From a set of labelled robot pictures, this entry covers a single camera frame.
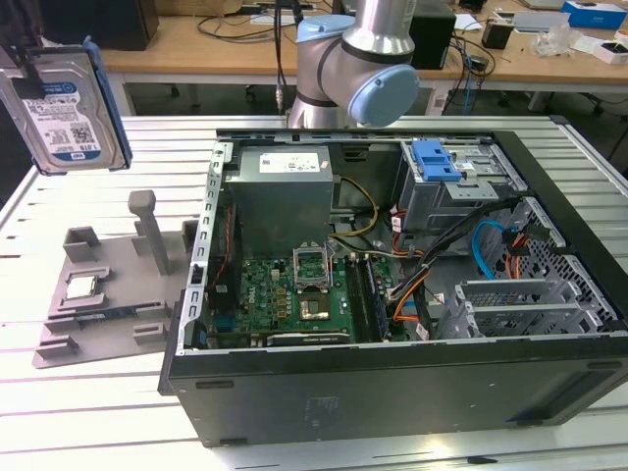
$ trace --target motherboard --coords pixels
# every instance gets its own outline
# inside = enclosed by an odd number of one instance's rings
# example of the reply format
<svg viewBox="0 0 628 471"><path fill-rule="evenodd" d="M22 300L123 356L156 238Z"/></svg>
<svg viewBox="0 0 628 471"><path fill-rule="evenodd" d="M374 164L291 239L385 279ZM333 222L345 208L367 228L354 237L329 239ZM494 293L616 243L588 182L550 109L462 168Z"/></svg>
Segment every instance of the motherboard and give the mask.
<svg viewBox="0 0 628 471"><path fill-rule="evenodd" d="M213 348L296 346L381 341L387 328L384 296L393 285L386 259L244 260L240 303L206 316Z"/></svg>

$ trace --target wooden desk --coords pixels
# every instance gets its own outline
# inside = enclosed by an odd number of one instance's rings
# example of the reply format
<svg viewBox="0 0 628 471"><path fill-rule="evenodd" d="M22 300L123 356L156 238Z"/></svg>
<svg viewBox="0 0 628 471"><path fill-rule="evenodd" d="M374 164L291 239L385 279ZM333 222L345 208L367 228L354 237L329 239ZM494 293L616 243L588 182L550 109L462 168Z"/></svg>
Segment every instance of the wooden desk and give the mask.
<svg viewBox="0 0 628 471"><path fill-rule="evenodd" d="M526 10L514 0L489 0L483 13L477 16L478 20L484 21L496 8L504 11ZM198 32L198 21L192 17L162 17L159 31L145 51L103 51L103 59L122 114L133 114L132 102L125 90L125 84L129 82L275 83L276 59L271 35L268 42L229 43ZM229 19L233 24L241 21L237 18ZM212 20L205 26L213 31L218 24L218 20ZM223 24L218 32L244 34L268 28L249 23L240 26ZM603 29L583 31L600 38L612 38L614 34L614 31ZM610 66L581 52L575 52L573 57L538 57L531 46L533 36L514 32L505 50L491 51L497 64L495 71L483 84L483 89L628 92L628 68L625 66ZM479 43L482 32L466 31L464 37ZM294 27L286 27L282 59L289 83L296 81L294 39ZM442 112L446 95L460 76L461 65L457 51L450 50L441 71L419 72L422 86L433 91L428 114Z"/></svg>

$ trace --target floor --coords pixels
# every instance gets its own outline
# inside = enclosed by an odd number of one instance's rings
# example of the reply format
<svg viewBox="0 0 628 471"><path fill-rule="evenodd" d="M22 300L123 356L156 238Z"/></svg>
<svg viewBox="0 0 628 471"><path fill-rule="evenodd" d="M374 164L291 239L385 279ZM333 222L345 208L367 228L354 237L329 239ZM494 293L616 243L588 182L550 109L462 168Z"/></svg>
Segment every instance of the floor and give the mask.
<svg viewBox="0 0 628 471"><path fill-rule="evenodd" d="M173 96L169 85L134 84L131 96L137 114L144 116L168 115L275 115L275 89L273 86L255 86L255 101L247 102L244 87L241 85L199 85L200 108L193 109L188 95L188 87L177 87L179 96ZM529 95L521 92L483 91L477 99L474 115L477 116L521 116L539 115L528 111ZM599 98L617 102L624 96L600 95ZM410 115L424 114L428 100L427 92L421 93L410 109ZM458 96L454 103L461 103ZM557 93L551 98L545 114L562 115L585 136L605 157L608 156L628 124L622 116L628 116L628 99L621 105L602 104L601 114L595 113L595 106L589 98L576 93ZM462 107L452 104L448 115L461 114ZM30 166L28 151L20 139L18 131L6 113L0 109L0 141L3 143L3 158L0 159L0 206L6 202L26 174ZM628 138L625 138L615 151L613 165L620 171L628 169Z"/></svg>

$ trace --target desk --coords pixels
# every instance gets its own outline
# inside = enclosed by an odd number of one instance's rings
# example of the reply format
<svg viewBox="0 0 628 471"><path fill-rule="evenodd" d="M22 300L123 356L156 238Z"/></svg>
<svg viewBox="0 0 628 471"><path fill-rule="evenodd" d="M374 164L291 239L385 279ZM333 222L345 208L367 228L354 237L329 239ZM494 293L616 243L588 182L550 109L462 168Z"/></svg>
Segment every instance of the desk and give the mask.
<svg viewBox="0 0 628 471"><path fill-rule="evenodd" d="M466 457L477 455L499 461L487 468L492 471L602 470L628 463L628 385L560 427L208 450L177 398L156 392L160 353L35 370L33 348L65 256L67 228L92 226L100 238L134 234L129 193L152 188L161 230L178 230L198 216L216 129L276 129L283 121L167 117L124 123L134 152L130 170L44 178L32 169L0 212L0 469L110 471L141 463L172 471L187 463L211 471L444 470L473 467ZM596 232L628 270L628 186L571 127L541 117L408 117L396 126L515 131L583 217L597 221ZM429 407L429 398L422 399L427 405L417 406Z"/></svg>
<svg viewBox="0 0 628 471"><path fill-rule="evenodd" d="M514 0L489 0L483 13L485 20L495 8L504 11L526 10ZM209 30L218 20L206 24ZM257 44L233 44L204 36L196 30L198 19L168 17L160 19L159 31L145 51L103 51L103 59L121 113L134 114L125 85L132 82L158 83L237 83L274 84L276 79L275 49L272 41ZM266 26L221 26L220 34L243 34ZM614 31L588 29L586 33L611 38ZM294 40L293 26L285 28L285 36ZM464 33L480 42L481 32ZM537 57L530 42L532 34L513 33L503 51L492 50L497 60L495 71L483 89L558 91L590 93L628 92L628 68L610 66L581 52L569 57ZM296 46L286 37L282 41L283 65L288 83L296 83ZM447 93L455 87L462 62L455 50L449 50L441 71L420 71L421 86L432 90L428 103L430 115L443 111Z"/></svg>

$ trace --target open computer tower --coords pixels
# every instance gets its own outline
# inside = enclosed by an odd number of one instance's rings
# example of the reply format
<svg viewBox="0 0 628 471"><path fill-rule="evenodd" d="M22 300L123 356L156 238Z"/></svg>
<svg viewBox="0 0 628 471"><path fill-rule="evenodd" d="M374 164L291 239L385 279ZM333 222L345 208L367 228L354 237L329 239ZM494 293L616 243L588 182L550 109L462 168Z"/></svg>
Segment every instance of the open computer tower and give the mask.
<svg viewBox="0 0 628 471"><path fill-rule="evenodd" d="M204 197L165 374L206 446L556 425L626 379L628 277L513 132L219 131Z"/></svg>

